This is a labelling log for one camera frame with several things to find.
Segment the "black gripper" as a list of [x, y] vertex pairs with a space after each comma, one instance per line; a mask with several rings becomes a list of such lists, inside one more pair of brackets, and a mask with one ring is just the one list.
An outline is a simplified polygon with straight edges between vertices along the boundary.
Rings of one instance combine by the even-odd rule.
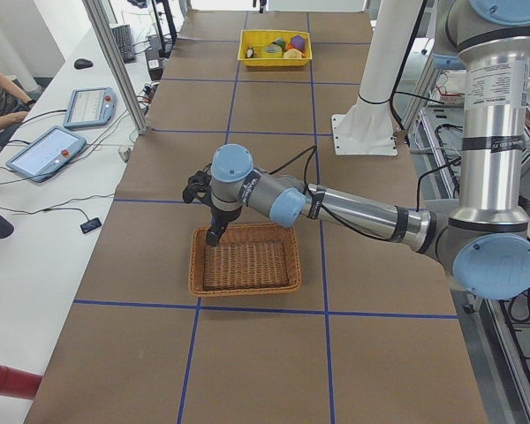
[[228, 225], [240, 217], [240, 206], [234, 204], [230, 210], [222, 210], [217, 206], [212, 206], [210, 210], [212, 221], [206, 233], [206, 243], [209, 246], [217, 246]]

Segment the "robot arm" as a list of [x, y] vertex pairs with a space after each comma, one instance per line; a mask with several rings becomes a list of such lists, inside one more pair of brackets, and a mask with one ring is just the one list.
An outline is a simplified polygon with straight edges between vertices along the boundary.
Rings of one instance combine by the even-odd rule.
[[525, 149], [530, 1], [442, 1], [435, 45], [466, 68], [458, 205], [447, 215], [391, 206], [305, 179], [274, 177], [231, 144], [214, 154], [204, 201], [216, 246], [243, 207], [284, 227], [298, 216], [403, 243], [439, 262], [460, 288], [509, 299], [530, 288], [529, 218], [519, 205]]

